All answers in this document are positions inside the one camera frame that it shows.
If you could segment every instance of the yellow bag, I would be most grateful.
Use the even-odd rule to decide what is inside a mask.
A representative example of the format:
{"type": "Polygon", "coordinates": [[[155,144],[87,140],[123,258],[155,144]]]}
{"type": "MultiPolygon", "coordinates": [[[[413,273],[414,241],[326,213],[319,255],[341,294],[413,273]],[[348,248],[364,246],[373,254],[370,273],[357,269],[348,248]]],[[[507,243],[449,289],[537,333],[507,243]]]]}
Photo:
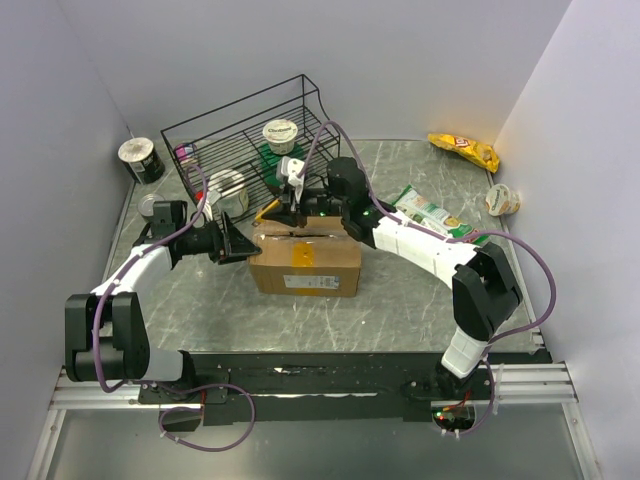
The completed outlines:
{"type": "Polygon", "coordinates": [[[500,166],[500,158],[491,145],[476,142],[464,137],[447,135],[446,133],[430,133],[429,141],[436,147],[459,153],[475,165],[496,173],[500,166]]]}

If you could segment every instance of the gray table top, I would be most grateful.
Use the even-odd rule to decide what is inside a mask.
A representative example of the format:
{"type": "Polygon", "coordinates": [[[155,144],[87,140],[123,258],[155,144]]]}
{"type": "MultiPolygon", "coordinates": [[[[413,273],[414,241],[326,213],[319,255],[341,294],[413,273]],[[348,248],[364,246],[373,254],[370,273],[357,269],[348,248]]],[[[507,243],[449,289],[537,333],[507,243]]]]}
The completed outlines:
{"type": "MultiPolygon", "coordinates": [[[[420,141],[354,142],[378,198],[393,199],[408,184],[465,223],[502,228],[485,210],[486,172],[420,141]]],[[[138,200],[152,192],[188,199],[168,152],[156,142],[167,166],[163,178],[136,185],[126,208],[110,272],[128,256],[144,226],[138,200]]],[[[251,225],[240,230],[249,235],[251,225]]],[[[505,248],[501,238],[494,242],[505,248]]],[[[183,259],[151,294],[143,312],[150,342],[190,351],[444,351],[455,331],[451,291],[438,279],[395,255],[362,247],[355,298],[259,293],[246,262],[218,266],[207,256],[183,259]]],[[[531,320],[524,304],[501,330],[531,320]]],[[[500,341],[495,351],[533,351],[530,333],[500,341]]]]}

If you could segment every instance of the metal wire basket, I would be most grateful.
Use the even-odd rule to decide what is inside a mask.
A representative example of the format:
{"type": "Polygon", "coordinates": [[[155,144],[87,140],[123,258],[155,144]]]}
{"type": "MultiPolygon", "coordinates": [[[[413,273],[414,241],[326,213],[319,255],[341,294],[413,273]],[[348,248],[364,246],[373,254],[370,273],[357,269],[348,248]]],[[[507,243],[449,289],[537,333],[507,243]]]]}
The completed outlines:
{"type": "MultiPolygon", "coordinates": [[[[225,193],[246,188],[248,206],[234,221],[253,216],[275,198],[276,165],[262,129],[279,118],[298,126],[295,152],[299,157],[303,153],[304,160],[320,125],[329,119],[320,89],[309,77],[298,75],[163,129],[162,138],[194,203],[202,191],[202,180],[189,168],[192,164],[199,165],[207,179],[225,170],[241,174],[241,179],[227,180],[219,189],[224,197],[225,193]]],[[[305,183],[321,181],[327,162],[339,155],[340,134],[329,127],[319,139],[305,183]]]]}

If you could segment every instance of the gray wall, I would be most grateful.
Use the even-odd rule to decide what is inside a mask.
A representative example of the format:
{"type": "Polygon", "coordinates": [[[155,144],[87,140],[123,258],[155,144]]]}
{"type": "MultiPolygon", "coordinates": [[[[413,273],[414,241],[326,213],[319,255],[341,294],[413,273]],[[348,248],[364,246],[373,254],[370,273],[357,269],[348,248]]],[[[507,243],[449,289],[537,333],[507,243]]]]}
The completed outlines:
{"type": "MultiPolygon", "coordinates": [[[[607,479],[640,478],[640,3],[574,0],[496,148],[515,233],[558,280],[543,328],[566,360],[607,479]]],[[[537,311],[548,288],[522,255],[537,311]]]]}
{"type": "Polygon", "coordinates": [[[304,72],[355,137],[493,142],[569,0],[60,3],[136,134],[304,72]]]}
{"type": "Polygon", "coordinates": [[[63,363],[64,301],[101,278],[123,120],[52,0],[0,2],[0,477],[22,478],[63,363]]]}

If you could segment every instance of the black and white can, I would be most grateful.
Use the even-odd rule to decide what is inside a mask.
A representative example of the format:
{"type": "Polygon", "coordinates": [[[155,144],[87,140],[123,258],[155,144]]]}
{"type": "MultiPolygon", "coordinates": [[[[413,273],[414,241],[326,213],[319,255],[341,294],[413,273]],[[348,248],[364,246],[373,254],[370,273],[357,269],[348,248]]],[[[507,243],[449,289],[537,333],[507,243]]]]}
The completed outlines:
{"type": "Polygon", "coordinates": [[[118,157],[138,183],[153,183],[164,173],[164,163],[148,138],[127,140],[118,149],[118,157]]]}

